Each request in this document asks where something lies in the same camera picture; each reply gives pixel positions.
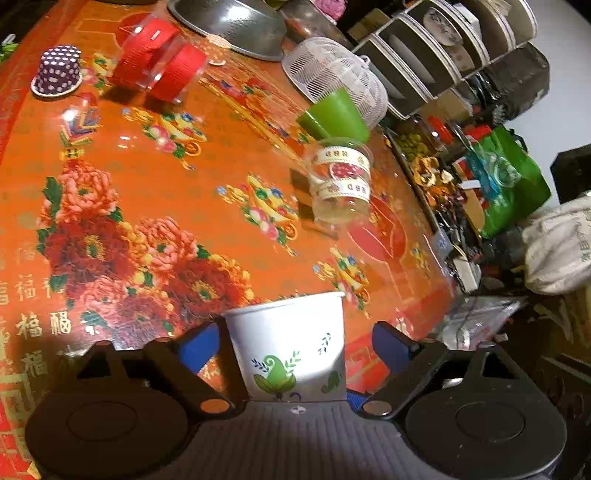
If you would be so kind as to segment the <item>white paper cup green print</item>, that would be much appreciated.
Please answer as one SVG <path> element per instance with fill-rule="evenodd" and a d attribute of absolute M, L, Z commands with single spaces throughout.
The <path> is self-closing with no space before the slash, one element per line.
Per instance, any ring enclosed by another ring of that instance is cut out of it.
<path fill-rule="evenodd" d="M 250 399 L 346 400 L 344 298 L 324 292 L 222 314 Z"/>

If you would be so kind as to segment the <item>clear plastic cup with ribbon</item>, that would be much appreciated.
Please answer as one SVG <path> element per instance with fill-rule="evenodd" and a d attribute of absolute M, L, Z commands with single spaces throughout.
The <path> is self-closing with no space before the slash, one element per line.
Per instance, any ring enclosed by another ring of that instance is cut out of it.
<path fill-rule="evenodd" d="M 346 225 L 369 216 L 373 154 L 365 144 L 325 138 L 308 149 L 305 161 L 315 220 Z"/>

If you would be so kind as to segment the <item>green plastic cup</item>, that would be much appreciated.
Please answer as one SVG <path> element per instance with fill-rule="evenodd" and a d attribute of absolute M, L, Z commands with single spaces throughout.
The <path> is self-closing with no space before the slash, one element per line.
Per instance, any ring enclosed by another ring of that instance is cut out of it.
<path fill-rule="evenodd" d="M 370 130 L 345 88 L 312 105 L 297 118 L 297 124 L 315 140 L 342 137 L 365 143 L 370 138 Z"/>

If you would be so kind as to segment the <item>clear cup red ribbon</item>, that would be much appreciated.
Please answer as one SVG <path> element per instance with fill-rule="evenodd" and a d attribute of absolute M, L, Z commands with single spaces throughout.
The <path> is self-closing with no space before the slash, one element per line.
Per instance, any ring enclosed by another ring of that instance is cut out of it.
<path fill-rule="evenodd" d="M 206 54 L 179 28 L 151 13 L 131 29 L 108 77 L 116 86 L 180 104 L 207 64 Z"/>

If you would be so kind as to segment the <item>purple polka dot cup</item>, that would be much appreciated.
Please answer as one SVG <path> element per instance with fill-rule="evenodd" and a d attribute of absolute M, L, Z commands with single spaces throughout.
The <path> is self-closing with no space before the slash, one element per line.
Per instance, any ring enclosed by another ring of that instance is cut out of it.
<path fill-rule="evenodd" d="M 32 92 L 42 98 L 57 98 L 75 91 L 82 83 L 81 51 L 74 45 L 57 45 L 40 57 L 31 81 Z"/>

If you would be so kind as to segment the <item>small orange dotted cup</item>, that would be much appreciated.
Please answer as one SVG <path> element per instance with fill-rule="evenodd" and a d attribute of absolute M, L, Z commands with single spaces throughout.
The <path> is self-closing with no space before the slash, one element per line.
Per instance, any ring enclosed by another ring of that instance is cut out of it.
<path fill-rule="evenodd" d="M 197 42 L 197 47 L 207 56 L 213 66 L 223 66 L 231 48 L 231 43 L 221 36 L 207 34 Z"/>

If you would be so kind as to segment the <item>red floral tablecloth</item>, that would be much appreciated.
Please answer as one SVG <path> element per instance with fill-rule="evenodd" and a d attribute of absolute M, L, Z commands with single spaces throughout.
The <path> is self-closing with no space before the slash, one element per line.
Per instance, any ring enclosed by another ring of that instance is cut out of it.
<path fill-rule="evenodd" d="M 370 218 L 315 224 L 297 125 L 307 102 L 279 64 L 229 53 L 162 112 L 106 73 L 149 7 L 5 1 L 1 34 L 1 475 L 31 479 L 33 408 L 95 341 L 138 348 L 232 307 L 345 294 L 346 382 L 387 370 L 377 321 L 421 338 L 452 294 L 431 229 L 380 131 Z M 41 55 L 81 51 L 81 85 L 31 90 Z"/>

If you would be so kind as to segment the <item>beige canvas tote bag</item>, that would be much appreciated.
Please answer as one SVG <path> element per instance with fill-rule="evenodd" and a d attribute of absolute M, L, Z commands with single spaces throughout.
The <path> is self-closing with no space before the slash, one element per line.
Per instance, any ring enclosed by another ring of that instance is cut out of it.
<path fill-rule="evenodd" d="M 522 231 L 525 285 L 562 295 L 590 283 L 590 197 L 533 215 Z"/>

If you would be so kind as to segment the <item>tray of dried snacks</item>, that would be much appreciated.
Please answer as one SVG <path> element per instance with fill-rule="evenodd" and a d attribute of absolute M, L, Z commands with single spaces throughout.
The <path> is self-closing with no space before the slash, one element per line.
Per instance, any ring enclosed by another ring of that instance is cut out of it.
<path fill-rule="evenodd" d="M 386 127 L 385 133 L 428 215 L 446 234 L 457 233 L 464 198 L 445 167 L 446 148 L 438 134 L 418 117 Z"/>

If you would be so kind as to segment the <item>green shopping bag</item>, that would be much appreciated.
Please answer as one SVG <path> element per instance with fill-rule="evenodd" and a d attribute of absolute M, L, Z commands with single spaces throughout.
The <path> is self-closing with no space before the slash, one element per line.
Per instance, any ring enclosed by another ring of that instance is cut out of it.
<path fill-rule="evenodd" d="M 481 235 L 491 239 L 534 213 L 551 196 L 538 164 L 522 138 L 500 125 L 481 125 L 469 132 L 469 170 L 485 199 Z"/>

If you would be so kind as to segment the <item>white mesh food cover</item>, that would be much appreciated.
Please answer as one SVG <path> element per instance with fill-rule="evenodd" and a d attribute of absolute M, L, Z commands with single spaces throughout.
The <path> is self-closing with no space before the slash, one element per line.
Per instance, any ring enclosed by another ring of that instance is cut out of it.
<path fill-rule="evenodd" d="M 353 54 L 332 39 L 305 39 L 284 54 L 281 66 L 290 82 L 311 103 L 344 88 L 370 130 L 386 116 L 387 90 L 370 70 L 370 59 Z"/>

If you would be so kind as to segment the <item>white stacked drawer rack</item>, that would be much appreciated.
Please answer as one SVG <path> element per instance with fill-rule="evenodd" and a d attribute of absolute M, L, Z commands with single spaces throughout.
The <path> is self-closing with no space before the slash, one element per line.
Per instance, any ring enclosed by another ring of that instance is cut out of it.
<path fill-rule="evenodd" d="M 388 111 L 406 120 L 537 33 L 526 1 L 416 1 L 353 53 L 385 86 Z"/>

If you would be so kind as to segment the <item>steel colander bowl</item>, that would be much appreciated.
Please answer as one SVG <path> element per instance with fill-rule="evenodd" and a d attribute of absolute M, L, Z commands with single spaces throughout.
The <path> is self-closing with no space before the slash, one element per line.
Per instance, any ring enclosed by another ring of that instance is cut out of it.
<path fill-rule="evenodd" d="M 269 62 L 283 59 L 286 23 L 263 1 L 178 0 L 170 1 L 167 8 L 185 27 L 228 40 L 237 53 Z"/>

